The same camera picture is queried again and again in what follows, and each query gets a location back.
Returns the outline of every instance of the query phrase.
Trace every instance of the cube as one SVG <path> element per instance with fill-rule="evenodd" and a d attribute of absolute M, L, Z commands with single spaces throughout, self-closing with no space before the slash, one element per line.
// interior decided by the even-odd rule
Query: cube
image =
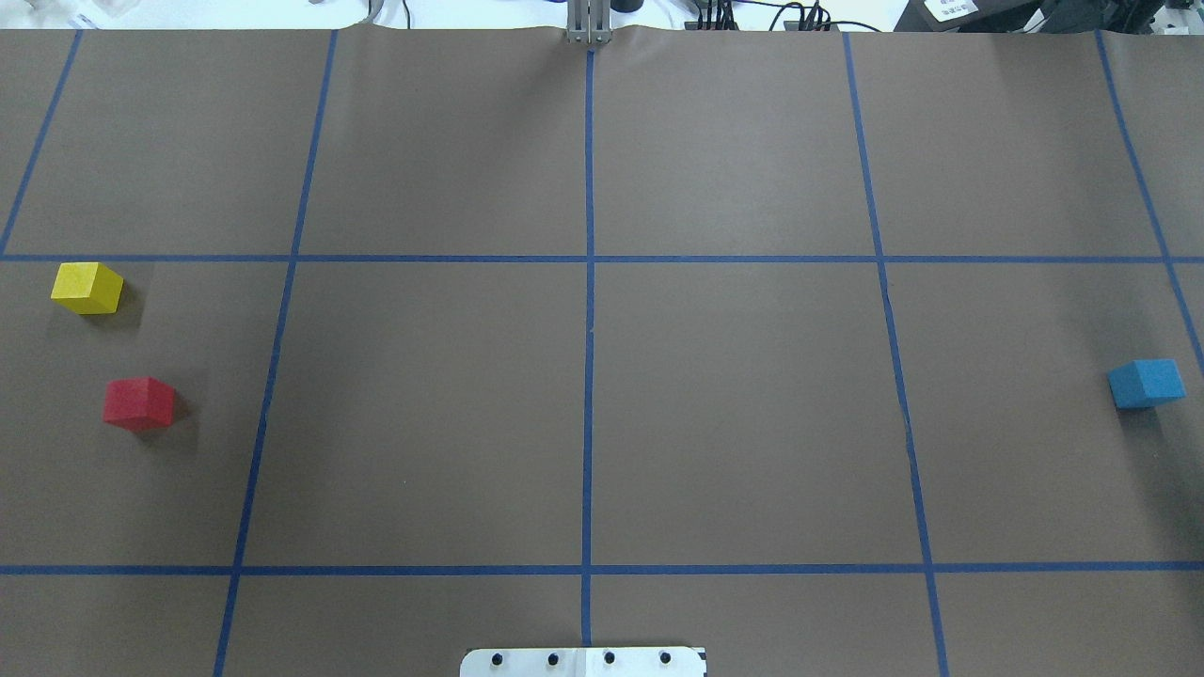
<path fill-rule="evenodd" d="M 1175 360 L 1133 360 L 1108 372 L 1119 410 L 1143 410 L 1187 395 Z"/>
<path fill-rule="evenodd" d="M 116 313 L 124 283 L 104 264 L 65 263 L 59 266 L 51 299 L 77 314 Z"/>
<path fill-rule="evenodd" d="M 175 410 L 176 390 L 150 377 L 113 381 L 105 390 L 105 423 L 134 432 L 167 428 Z"/>

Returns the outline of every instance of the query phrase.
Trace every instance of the metal clamp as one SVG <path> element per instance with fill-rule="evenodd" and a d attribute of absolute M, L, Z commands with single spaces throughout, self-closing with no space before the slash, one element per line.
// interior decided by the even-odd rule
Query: metal clamp
<path fill-rule="evenodd" d="M 568 0 L 566 37 L 579 45 L 610 42 L 610 0 Z"/>

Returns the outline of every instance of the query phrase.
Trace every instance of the white bracket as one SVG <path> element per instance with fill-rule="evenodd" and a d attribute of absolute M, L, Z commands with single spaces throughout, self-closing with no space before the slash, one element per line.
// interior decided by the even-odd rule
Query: white bracket
<path fill-rule="evenodd" d="M 692 647 L 473 649 L 460 677 L 707 677 L 707 650 Z"/>
<path fill-rule="evenodd" d="M 568 0 L 566 37 L 578 45 L 610 42 L 610 0 Z"/>

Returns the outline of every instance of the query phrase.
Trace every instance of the white paper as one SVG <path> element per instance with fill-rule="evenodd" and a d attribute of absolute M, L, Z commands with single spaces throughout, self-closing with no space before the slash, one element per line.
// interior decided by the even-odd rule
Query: white paper
<path fill-rule="evenodd" d="M 974 0 L 923 0 L 923 6 L 938 22 L 951 22 L 978 11 Z"/>

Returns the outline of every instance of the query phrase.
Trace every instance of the gray surface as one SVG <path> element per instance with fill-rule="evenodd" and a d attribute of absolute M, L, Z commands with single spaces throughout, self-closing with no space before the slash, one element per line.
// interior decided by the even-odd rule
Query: gray surface
<path fill-rule="evenodd" d="M 580 561 L 584 285 L 302 265 L 248 563 Z"/>
<path fill-rule="evenodd" d="M 889 253 L 1158 253 L 1090 34 L 852 46 Z"/>
<path fill-rule="evenodd" d="M 595 561 L 920 557 L 873 265 L 607 266 L 595 304 Z"/>
<path fill-rule="evenodd" d="M 327 39 L 89 31 L 8 251 L 288 253 Z"/>
<path fill-rule="evenodd" d="M 302 251 L 584 253 L 585 53 L 563 33 L 343 31 Z"/>
<path fill-rule="evenodd" d="M 118 313 L 84 318 L 57 264 L 0 264 L 0 561 L 229 565 L 285 266 L 112 265 Z M 101 422 L 137 376 L 178 390 L 172 428 Z"/>
<path fill-rule="evenodd" d="M 471 648 L 577 646 L 576 576 L 244 578 L 226 675 L 459 675 Z"/>
<path fill-rule="evenodd" d="M 1204 383 L 1157 265 L 891 269 L 933 557 L 1204 558 Z M 1190 394 L 1119 414 L 1104 375 L 1174 358 Z"/>
<path fill-rule="evenodd" d="M 708 675 L 933 675 L 922 576 L 600 576 L 597 646 L 696 643 Z"/>
<path fill-rule="evenodd" d="M 0 579 L 5 675 L 213 673 L 224 578 Z"/>
<path fill-rule="evenodd" d="M 873 253 L 840 39 L 759 37 L 631 29 L 600 53 L 600 254 Z"/>
<path fill-rule="evenodd" d="M 1199 675 L 1204 573 L 942 576 L 954 675 Z"/>
<path fill-rule="evenodd" d="M 0 40 L 0 218 L 8 218 L 70 45 L 67 31 L 10 31 Z"/>
<path fill-rule="evenodd" d="M 0 35 L 48 64 L 0 75 L 23 93 L 0 96 L 7 199 L 69 45 L 28 35 Z M 852 42 L 887 254 L 1158 253 L 1091 36 Z M 6 675 L 212 673 L 288 264 L 131 254 L 289 251 L 327 43 L 83 39 L 0 254 Z M 844 66 L 833 36 L 620 31 L 595 63 L 597 252 L 872 253 Z M 1173 107 L 1117 76 L 1170 251 L 1197 253 L 1196 142 L 1158 154 Z M 585 82 L 555 29 L 342 33 L 302 252 L 586 254 Z M 29 252 L 108 261 L 122 311 L 52 304 L 57 260 Z M 1072 570 L 939 575 L 951 677 L 1191 673 L 1200 573 L 1156 569 L 1204 566 L 1204 383 L 1163 264 L 886 267 L 936 563 Z M 586 505 L 591 563 L 630 565 L 591 570 L 595 643 L 937 673 L 877 266 L 597 263 L 584 504 L 588 270 L 296 263 L 244 564 L 386 569 L 241 570 L 225 675 L 582 642 L 561 573 Z M 1204 319 L 1204 267 L 1178 272 Z M 1104 372 L 1152 357 L 1188 399 L 1119 416 Z M 104 425 L 104 384 L 142 375 L 187 416 Z M 30 575 L 157 564 L 217 567 Z M 1146 570 L 1084 571 L 1122 566 Z"/>
<path fill-rule="evenodd" d="M 1204 82 L 1182 77 L 1204 58 L 1202 40 L 1105 36 L 1116 93 L 1167 245 L 1179 255 L 1204 255 L 1204 137 L 1184 125 L 1204 106 Z"/>

